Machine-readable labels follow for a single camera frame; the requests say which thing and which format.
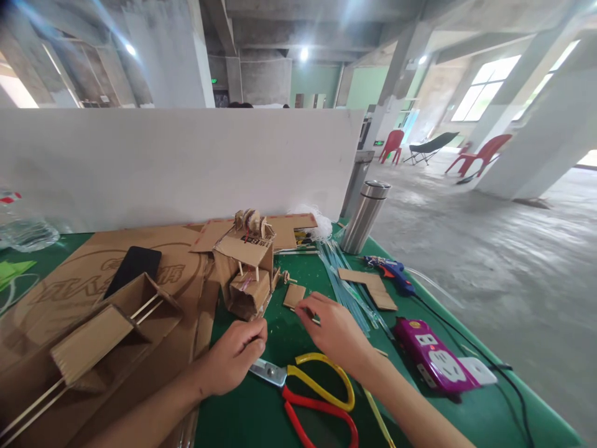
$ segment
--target smartphone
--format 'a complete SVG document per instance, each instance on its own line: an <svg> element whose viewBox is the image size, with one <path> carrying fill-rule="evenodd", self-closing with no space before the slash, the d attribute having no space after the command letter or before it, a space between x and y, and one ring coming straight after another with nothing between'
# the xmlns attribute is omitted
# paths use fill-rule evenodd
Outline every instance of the smartphone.
<svg viewBox="0 0 597 448"><path fill-rule="evenodd" d="M161 259L162 253L160 251L131 246L116 271L112 283L108 286L103 300L106 300L127 283L135 280L142 273L147 273L152 280L155 280Z"/></svg>

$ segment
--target green cutting mat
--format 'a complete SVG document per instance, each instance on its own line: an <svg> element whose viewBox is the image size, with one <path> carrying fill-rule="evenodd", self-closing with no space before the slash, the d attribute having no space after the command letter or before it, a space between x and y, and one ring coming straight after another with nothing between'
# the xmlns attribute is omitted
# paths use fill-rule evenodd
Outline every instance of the green cutting mat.
<svg viewBox="0 0 597 448"><path fill-rule="evenodd" d="M13 250L0 251L0 261L18 263L34 260L37 264L28 270L27 274L37 274L40 279L43 279L90 237L91 234L88 233L64 235L55 245L30 254L22 254ZM388 254L373 240L367 242L363 254L388 257ZM349 257L349 261L354 269L365 269L363 262L357 257ZM400 261L405 262L408 266L407 259ZM282 266L282 269L287 269L292 274L292 278L307 288L307 292L319 291L333 297L333 290L323 263L317 255L276 256L275 263ZM31 286L30 279L17 280L17 297ZM411 281L417 287L419 295L427 303L472 339L481 349L489 353L489 350L429 293L424 291L415 279L411 278ZM423 319L432 326L433 331L456 355L469 355L469 353L461 351L460 343L466 344L466 342L460 336L446 330L441 322L417 302L398 296L390 281L384 280L384 282L388 292L399 306L398 313L382 312L388 325L393 325L397 315L408 319ZM299 318L292 311L282 307L285 294L286 287L279 284L265 316L269 328L269 339L263 358L280 366L293 363L294 357L297 355L317 350L304 331ZM7 290L0 293L0 307L6 299ZM216 313L212 343L223 334L233 320L234 317L220 305ZM488 386L463 394L463 402L455 404L446 398L433 395L425 383L419 380L419 376L413 370L409 360L398 354L381 329L372 331L371 343L388 353L397 369L478 447L525 446L524 432L521 426L521 404L514 390L503 378L496 386ZM302 365L301 368L328 391L336 394L340 399L346 399L340 379L327 366L310 362ZM510 375L525 397L530 427L537 447L582 445L576 432L528 389L515 374L508 373L507 375ZM290 378L288 384L294 392L317 398L310 389L295 378ZM362 389L355 382L353 382L353 387L356 406L351 415L359 431L361 446L386 446ZM343 421L308 409L298 408L297 415L316 446L348 445L349 432ZM396 446L409 446L400 429L387 417L387 414L385 420ZM300 447L300 441L286 416L280 391L252 374L248 374L241 386L234 391L225 396L209 398L201 404L196 446Z"/></svg>

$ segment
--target green paper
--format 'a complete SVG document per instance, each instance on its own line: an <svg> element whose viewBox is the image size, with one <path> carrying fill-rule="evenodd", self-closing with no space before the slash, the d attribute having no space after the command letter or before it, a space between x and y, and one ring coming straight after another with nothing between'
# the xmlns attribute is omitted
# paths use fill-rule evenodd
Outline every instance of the green paper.
<svg viewBox="0 0 597 448"><path fill-rule="evenodd" d="M4 290L11 281L31 268L36 261L22 261L21 263L9 263L3 261L0 263L0 292Z"/></svg>

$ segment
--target yellow scissor handle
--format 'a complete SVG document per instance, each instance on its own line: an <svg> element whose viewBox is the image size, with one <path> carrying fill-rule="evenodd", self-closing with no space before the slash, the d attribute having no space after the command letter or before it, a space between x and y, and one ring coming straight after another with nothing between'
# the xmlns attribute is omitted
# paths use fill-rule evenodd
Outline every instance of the yellow scissor handle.
<svg viewBox="0 0 597 448"><path fill-rule="evenodd" d="M327 356L322 355L321 353L306 353L304 355L296 357L295 361L297 362L297 364L302 364L307 361L321 361L321 362L326 363L330 367L332 367L332 369L334 369L336 371L336 373L340 376L340 378L342 379L342 382L346 386L346 391L348 392L348 401L346 403L343 401L340 401L338 398L334 397L331 393L327 392L327 390L322 388L310 376L308 376L305 372L303 372L298 367L289 365L287 367L287 373L289 376L292 375L292 376L296 376L297 378L299 378L303 383L305 383L307 386L309 386L311 389L313 389L317 393L317 395L322 397L325 401L333 404L334 406L336 406L346 412L350 412L354 409L353 386L350 383L348 376L346 375L344 370L342 370L341 367L335 365L332 361L330 361L328 359Z"/></svg>

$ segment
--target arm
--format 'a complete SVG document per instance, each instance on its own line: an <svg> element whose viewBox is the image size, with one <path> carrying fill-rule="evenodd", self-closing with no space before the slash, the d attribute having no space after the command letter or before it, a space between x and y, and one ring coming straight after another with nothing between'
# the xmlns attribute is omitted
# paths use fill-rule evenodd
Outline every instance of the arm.
<svg viewBox="0 0 597 448"><path fill-rule="evenodd" d="M321 326L313 323L305 310L318 315ZM315 345L383 403L413 446L473 447L375 351L346 308L314 292L299 302L295 311Z"/></svg>
<svg viewBox="0 0 597 448"><path fill-rule="evenodd" d="M265 319L235 321L213 348L86 448L158 447L193 408L210 395L237 387L266 347Z"/></svg>

